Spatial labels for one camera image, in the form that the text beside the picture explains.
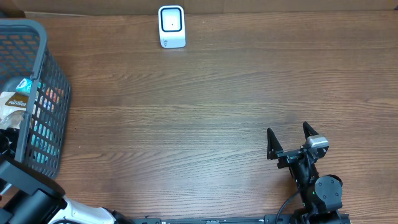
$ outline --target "black cable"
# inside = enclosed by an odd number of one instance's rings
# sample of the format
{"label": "black cable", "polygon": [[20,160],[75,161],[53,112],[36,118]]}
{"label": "black cable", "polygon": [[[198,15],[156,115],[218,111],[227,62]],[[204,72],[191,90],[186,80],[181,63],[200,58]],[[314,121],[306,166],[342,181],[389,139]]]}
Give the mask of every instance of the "black cable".
{"label": "black cable", "polygon": [[290,196],[290,198],[288,198],[288,199],[285,201],[285,203],[280,207],[280,209],[279,209],[279,211],[278,211],[278,214],[276,215],[275,224],[278,224],[279,216],[280,216],[280,214],[282,213],[283,209],[286,207],[286,205],[287,205],[291,200],[293,200],[293,198],[296,197],[296,195],[299,194],[300,191],[301,191],[301,190],[298,189],[296,192],[294,192],[294,194],[293,194],[292,196]]}
{"label": "black cable", "polygon": [[311,182],[311,176],[312,176],[312,172],[311,172],[311,162],[310,162],[310,157],[308,156],[308,151],[305,153],[306,157],[307,157],[307,165],[308,165],[308,181],[307,181],[307,186],[310,185]]}
{"label": "black cable", "polygon": [[306,187],[308,187],[308,185],[310,185],[312,172],[311,172],[311,162],[310,162],[310,157],[308,156],[308,151],[305,152],[305,157],[307,159],[307,165],[308,165],[308,181],[307,181],[307,184],[305,186],[303,186],[301,189],[298,189],[296,192],[294,192],[294,194],[292,194],[292,196],[290,196],[290,198],[288,198],[285,201],[285,203],[280,207],[280,209],[279,209],[279,211],[278,211],[278,213],[276,215],[276,218],[275,218],[275,224],[278,224],[278,219],[280,217],[280,214],[282,213],[282,211],[284,210],[286,205],[291,200],[293,200],[293,198],[296,197],[301,192],[301,190],[305,189]]}

